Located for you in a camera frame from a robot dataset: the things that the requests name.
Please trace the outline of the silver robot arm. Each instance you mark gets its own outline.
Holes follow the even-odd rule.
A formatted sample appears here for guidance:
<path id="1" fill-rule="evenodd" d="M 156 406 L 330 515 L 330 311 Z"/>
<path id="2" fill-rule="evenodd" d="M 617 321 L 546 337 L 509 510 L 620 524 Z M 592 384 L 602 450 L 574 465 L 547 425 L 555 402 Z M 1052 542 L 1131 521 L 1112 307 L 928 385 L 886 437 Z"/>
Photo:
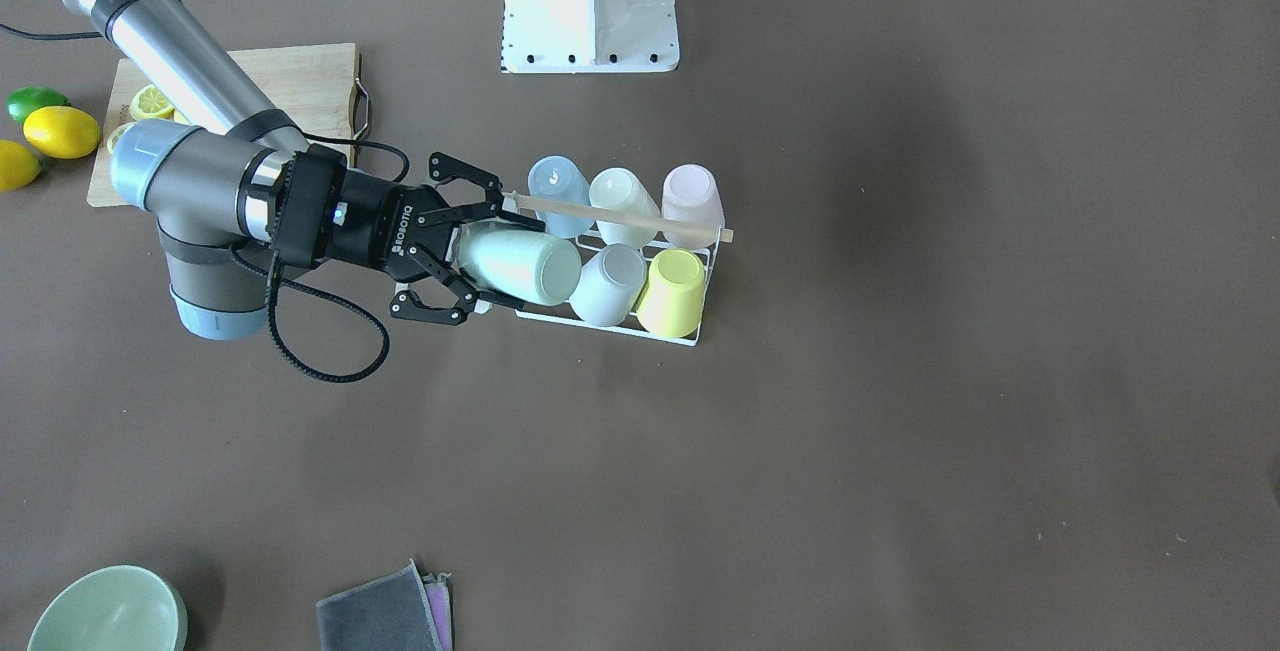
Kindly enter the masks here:
<path id="1" fill-rule="evenodd" d="M 154 214 L 170 294 L 184 327 L 233 340 L 271 317 L 284 269 L 344 262 L 394 281 L 433 278 L 449 308 L 396 301 L 399 318 L 457 326 L 477 303 L 522 310 L 524 301 L 480 290 L 449 263 L 467 223 L 503 219 L 543 230 L 506 208 L 500 182 L 444 153 L 425 185 L 351 168 L 311 145 L 212 40 L 182 0 L 60 0 L 132 59 L 187 118 L 137 122 L 111 156 L 111 185 Z"/>

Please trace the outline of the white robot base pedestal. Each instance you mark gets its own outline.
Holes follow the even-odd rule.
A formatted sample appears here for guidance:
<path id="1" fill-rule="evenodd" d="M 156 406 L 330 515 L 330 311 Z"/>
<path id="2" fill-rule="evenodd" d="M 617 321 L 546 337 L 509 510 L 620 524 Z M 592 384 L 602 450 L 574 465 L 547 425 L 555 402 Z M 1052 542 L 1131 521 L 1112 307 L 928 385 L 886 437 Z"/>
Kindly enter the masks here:
<path id="1" fill-rule="evenodd" d="M 676 0 L 503 0 L 500 72 L 641 74 L 681 59 Z"/>

